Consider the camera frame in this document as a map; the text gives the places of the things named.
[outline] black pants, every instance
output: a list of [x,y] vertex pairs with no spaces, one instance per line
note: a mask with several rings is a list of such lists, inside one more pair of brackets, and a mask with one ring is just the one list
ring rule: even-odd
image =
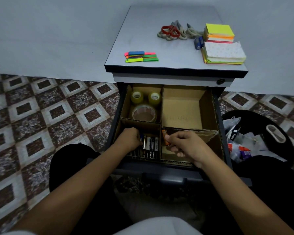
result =
[[[70,144],[57,151],[50,164],[49,189],[52,192],[100,154],[84,144]],[[113,191],[109,177],[95,195],[71,234],[114,234],[133,223]]]
[[[251,178],[251,190],[294,230],[294,171],[278,159],[255,156],[233,164],[234,172]],[[243,234],[217,193],[201,229],[204,235]]]

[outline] blue page marker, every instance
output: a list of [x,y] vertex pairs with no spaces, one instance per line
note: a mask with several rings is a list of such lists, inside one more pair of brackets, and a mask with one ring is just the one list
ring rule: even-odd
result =
[[131,51],[129,55],[144,55],[145,51]]

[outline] patterned floor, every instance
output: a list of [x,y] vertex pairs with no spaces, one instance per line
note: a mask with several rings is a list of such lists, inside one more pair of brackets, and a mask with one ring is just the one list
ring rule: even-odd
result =
[[[0,75],[0,232],[49,193],[55,151],[77,142],[103,150],[118,100],[111,83]],[[267,116],[294,144],[294,97],[224,92],[220,106]],[[119,191],[140,188],[126,183]]]

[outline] red scissors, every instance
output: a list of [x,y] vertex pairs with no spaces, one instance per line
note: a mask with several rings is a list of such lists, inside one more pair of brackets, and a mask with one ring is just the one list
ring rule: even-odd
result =
[[179,38],[180,35],[181,35],[180,31],[174,25],[161,27],[161,32],[166,34],[166,35],[170,35],[170,36],[176,37],[176,38]]

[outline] forearm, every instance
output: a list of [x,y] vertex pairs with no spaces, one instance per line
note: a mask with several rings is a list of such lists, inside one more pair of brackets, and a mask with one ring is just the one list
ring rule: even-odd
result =
[[13,230],[27,230],[38,235],[69,234],[126,153],[124,147],[112,145],[45,197]]
[[245,235],[294,234],[214,153],[207,157],[202,169]]

